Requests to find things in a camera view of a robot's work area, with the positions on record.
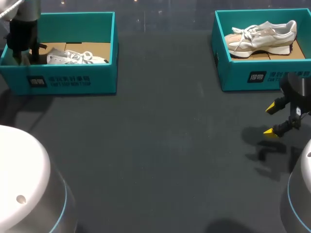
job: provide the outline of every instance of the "round white cylinder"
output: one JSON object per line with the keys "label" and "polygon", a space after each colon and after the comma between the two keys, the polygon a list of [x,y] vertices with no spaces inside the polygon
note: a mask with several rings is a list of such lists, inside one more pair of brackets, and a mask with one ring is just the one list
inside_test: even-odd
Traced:
{"label": "round white cylinder", "polygon": [[311,140],[291,173],[280,215],[287,233],[311,233]]}
{"label": "round white cylinder", "polygon": [[70,188],[30,134],[0,126],[0,232],[73,233]]}

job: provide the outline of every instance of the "dark gray table surface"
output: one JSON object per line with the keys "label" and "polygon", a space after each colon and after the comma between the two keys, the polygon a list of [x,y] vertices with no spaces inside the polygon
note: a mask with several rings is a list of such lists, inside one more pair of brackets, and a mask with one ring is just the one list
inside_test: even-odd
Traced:
{"label": "dark gray table surface", "polygon": [[46,147],[76,197],[79,233],[284,233],[279,202],[311,117],[264,138],[288,117],[265,113],[280,93],[222,92],[209,19],[147,23],[146,12],[143,23],[118,16],[115,96],[14,97],[0,80],[0,123]]}

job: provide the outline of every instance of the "teal box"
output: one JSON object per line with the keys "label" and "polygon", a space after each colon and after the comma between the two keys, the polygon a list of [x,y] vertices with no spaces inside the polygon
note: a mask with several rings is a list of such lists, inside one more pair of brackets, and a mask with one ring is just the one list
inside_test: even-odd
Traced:
{"label": "teal box", "polygon": [[[232,27],[245,29],[266,21],[273,24],[297,22],[297,42],[305,59],[233,61],[225,43]],[[288,72],[311,77],[311,13],[309,9],[233,10],[216,11],[211,39],[215,64],[223,91],[276,90],[279,79]],[[253,74],[263,79],[258,83],[248,80]]]}
{"label": "teal box", "polygon": [[119,43],[114,12],[42,14],[38,39],[40,43],[110,43],[109,63],[17,66],[6,46],[0,73],[14,94],[116,93]]}

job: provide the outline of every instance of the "beige sneaker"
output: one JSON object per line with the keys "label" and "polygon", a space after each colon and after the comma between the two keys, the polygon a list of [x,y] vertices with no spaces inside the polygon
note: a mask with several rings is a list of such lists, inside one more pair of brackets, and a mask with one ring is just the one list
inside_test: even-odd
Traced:
{"label": "beige sneaker", "polygon": [[253,52],[262,50],[272,54],[288,55],[290,45],[297,34],[297,24],[294,20],[286,24],[272,24],[268,21],[260,25],[252,25],[242,30],[232,28],[233,34],[225,36],[229,53],[247,58]]}

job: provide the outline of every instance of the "white sneaker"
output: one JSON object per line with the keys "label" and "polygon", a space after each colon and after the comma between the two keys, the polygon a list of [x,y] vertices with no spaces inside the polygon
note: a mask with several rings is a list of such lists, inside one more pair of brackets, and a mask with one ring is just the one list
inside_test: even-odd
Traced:
{"label": "white sneaker", "polygon": [[61,51],[53,48],[47,55],[48,64],[100,64],[108,63],[104,58],[93,56],[89,51],[78,53],[71,50]]}
{"label": "white sneaker", "polygon": [[260,25],[252,25],[242,30],[232,28],[233,34],[225,36],[229,53],[247,58],[253,52],[262,50],[272,54],[288,55],[290,45],[297,34],[297,24],[294,20],[286,24],[272,24],[268,21]]}

